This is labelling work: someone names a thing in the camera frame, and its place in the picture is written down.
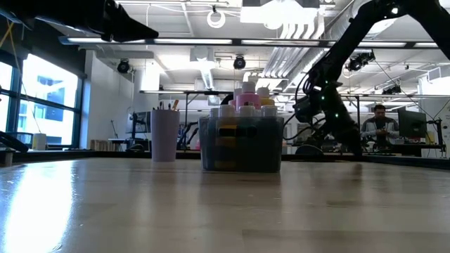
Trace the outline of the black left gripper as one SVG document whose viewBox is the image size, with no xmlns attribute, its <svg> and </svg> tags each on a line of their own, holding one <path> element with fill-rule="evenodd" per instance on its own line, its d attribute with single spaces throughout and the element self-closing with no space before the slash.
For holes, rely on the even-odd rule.
<svg viewBox="0 0 450 253">
<path fill-rule="evenodd" d="M 1 0 L 1 15 L 29 30 L 41 20 L 99 34 L 103 41 L 159 37 L 159 32 L 131 18 L 114 0 Z"/>
</svg>

